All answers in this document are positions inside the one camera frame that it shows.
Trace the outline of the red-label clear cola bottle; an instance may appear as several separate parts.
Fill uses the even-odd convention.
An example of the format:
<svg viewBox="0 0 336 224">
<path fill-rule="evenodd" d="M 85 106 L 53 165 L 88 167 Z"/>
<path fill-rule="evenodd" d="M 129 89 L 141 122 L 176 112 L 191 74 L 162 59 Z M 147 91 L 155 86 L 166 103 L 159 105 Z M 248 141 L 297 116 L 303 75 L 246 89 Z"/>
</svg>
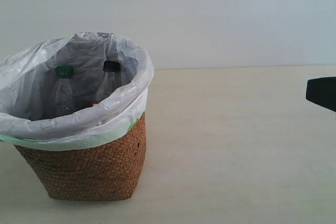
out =
<svg viewBox="0 0 336 224">
<path fill-rule="evenodd" d="M 91 106 L 109 97 L 119 87 L 121 87 L 121 64 L 117 61 L 105 61 L 103 64 L 103 77 L 98 85 Z"/>
</svg>

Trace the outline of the green-label clear water bottle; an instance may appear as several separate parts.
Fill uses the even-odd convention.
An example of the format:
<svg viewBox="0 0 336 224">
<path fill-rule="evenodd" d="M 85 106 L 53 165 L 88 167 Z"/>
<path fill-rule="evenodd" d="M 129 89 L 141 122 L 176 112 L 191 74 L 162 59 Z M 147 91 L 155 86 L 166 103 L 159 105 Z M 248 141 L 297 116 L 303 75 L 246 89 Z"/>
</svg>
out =
<svg viewBox="0 0 336 224">
<path fill-rule="evenodd" d="M 74 68 L 59 65 L 55 68 L 55 82 L 51 85 L 46 101 L 46 118 L 52 119 L 76 111 L 73 89 Z"/>
</svg>

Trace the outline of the woven wicker waste basket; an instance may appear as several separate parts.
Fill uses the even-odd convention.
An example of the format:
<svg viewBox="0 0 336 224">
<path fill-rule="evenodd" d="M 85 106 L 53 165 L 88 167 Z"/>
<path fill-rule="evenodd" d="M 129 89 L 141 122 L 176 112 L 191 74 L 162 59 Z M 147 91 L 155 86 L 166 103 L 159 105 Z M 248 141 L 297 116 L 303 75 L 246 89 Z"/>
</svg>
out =
<svg viewBox="0 0 336 224">
<path fill-rule="evenodd" d="M 146 154 L 145 115 L 123 137 L 74 151 L 15 147 L 56 200 L 118 201 L 133 196 Z"/>
</svg>

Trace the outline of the white plastic bin liner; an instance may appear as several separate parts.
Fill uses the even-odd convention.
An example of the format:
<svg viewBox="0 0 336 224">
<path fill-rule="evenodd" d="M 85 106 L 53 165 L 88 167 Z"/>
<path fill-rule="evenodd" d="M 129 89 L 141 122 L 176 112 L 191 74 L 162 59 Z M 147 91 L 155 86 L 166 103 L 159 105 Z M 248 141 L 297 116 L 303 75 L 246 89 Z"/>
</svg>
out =
<svg viewBox="0 0 336 224">
<path fill-rule="evenodd" d="M 91 106 L 105 61 L 121 64 L 121 87 Z M 55 68 L 74 68 L 76 111 L 46 118 Z M 1 141 L 45 151 L 83 150 L 125 136 L 144 114 L 154 67 L 123 36 L 82 32 L 41 42 L 1 61 Z"/>
</svg>

